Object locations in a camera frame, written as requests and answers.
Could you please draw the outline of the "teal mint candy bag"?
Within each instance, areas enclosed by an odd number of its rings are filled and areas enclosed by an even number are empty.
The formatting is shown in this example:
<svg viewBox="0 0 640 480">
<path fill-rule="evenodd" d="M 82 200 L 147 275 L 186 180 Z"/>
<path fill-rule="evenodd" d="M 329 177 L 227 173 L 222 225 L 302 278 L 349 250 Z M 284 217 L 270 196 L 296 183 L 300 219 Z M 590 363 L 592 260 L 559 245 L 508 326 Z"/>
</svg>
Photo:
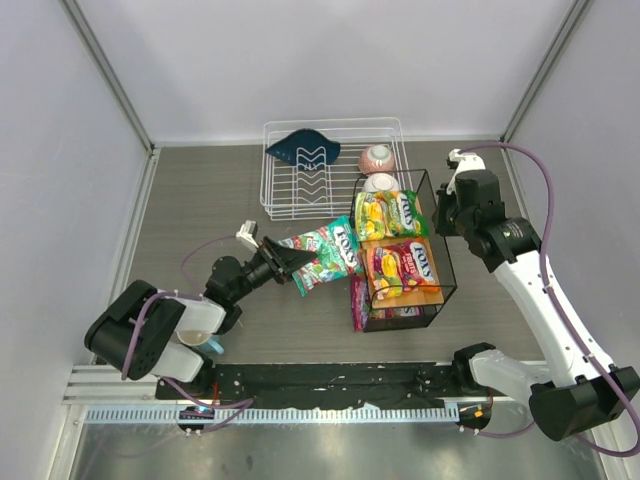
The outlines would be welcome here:
<svg viewBox="0 0 640 480">
<path fill-rule="evenodd" d="M 318 285 L 363 270 L 358 240 L 346 215 L 316 230 L 280 240 L 279 244 L 316 254 L 315 259 L 292 274 L 302 296 Z"/>
</svg>

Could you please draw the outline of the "orange fruits candy bag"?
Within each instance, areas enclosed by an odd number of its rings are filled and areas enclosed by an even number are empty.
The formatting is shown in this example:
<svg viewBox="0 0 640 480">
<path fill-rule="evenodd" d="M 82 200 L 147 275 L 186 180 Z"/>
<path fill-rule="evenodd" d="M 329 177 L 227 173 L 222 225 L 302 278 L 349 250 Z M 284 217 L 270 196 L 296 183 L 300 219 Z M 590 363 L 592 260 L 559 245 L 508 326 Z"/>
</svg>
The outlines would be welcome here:
<svg viewBox="0 0 640 480">
<path fill-rule="evenodd" d="M 393 239 L 362 251 L 374 305 L 409 298 L 417 304 L 434 303 L 442 297 L 440 282 L 425 238 Z"/>
</svg>

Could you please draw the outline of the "wooden two-tier wire shelf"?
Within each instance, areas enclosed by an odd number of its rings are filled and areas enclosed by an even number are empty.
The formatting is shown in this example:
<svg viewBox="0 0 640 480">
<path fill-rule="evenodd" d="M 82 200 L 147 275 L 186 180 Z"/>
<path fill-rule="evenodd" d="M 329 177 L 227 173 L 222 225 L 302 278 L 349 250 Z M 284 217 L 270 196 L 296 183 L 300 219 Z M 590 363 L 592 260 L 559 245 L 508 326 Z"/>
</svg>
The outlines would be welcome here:
<svg viewBox="0 0 640 480">
<path fill-rule="evenodd" d="M 435 209 L 424 169 L 354 182 L 349 220 L 362 268 L 351 280 L 355 331 L 426 328 L 457 289 L 447 242 L 431 220 Z"/>
</svg>

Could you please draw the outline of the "green candy bag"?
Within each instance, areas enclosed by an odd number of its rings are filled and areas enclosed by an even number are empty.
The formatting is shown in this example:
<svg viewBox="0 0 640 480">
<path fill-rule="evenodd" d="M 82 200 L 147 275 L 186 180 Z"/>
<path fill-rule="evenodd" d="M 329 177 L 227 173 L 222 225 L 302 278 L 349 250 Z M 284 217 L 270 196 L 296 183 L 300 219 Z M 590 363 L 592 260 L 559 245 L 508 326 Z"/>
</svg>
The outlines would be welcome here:
<svg viewBox="0 0 640 480">
<path fill-rule="evenodd" d="M 419 199 L 411 190 L 358 193 L 354 228 L 359 241 L 428 236 Z"/>
</svg>

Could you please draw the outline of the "purple berries candy bag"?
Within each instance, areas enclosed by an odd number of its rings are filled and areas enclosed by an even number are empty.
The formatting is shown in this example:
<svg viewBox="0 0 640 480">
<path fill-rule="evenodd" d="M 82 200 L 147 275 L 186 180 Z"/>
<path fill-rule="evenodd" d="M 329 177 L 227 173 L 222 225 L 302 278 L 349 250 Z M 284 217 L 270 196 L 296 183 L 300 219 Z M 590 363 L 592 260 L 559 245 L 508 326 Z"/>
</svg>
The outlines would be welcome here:
<svg viewBox="0 0 640 480">
<path fill-rule="evenodd" d="M 425 312 L 422 307 L 373 309 L 369 288 L 362 276 L 353 276 L 350 284 L 351 315 L 356 332 L 377 332 L 417 328 Z"/>
</svg>

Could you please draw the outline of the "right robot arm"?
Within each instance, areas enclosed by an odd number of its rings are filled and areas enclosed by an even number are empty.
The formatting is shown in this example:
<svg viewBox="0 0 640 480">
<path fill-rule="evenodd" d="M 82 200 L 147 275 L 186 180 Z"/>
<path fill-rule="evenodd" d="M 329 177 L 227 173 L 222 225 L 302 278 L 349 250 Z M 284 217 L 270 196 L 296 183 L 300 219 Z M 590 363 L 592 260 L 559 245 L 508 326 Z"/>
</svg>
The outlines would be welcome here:
<svg viewBox="0 0 640 480">
<path fill-rule="evenodd" d="M 499 180 L 486 169 L 455 174 L 437 192 L 436 232 L 460 236 L 511 295 L 546 365 L 533 367 L 482 342 L 455 352 L 462 387 L 486 387 L 527 406 L 539 429 L 560 441 L 617 419 L 639 391 L 639 375 L 618 367 L 593 340 L 562 289 L 528 220 L 509 218 Z"/>
</svg>

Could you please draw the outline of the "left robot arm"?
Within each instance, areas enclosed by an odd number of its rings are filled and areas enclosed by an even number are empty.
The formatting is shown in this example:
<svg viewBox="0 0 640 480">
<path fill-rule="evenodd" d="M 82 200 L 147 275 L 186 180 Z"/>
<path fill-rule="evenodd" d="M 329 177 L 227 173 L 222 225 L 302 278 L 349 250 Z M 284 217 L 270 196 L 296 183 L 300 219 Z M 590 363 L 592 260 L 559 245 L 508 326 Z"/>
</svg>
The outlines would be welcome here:
<svg viewBox="0 0 640 480">
<path fill-rule="evenodd" d="M 271 280 L 289 281 L 316 258 L 312 251 L 265 237 L 248 261 L 233 256 L 216 260 L 204 292 L 196 296 L 135 280 L 89 327 L 84 346 L 124 379 L 152 374 L 189 383 L 203 368 L 204 357 L 180 340 L 180 333 L 198 333 L 205 339 L 227 333 L 242 315 L 240 300 Z"/>
</svg>

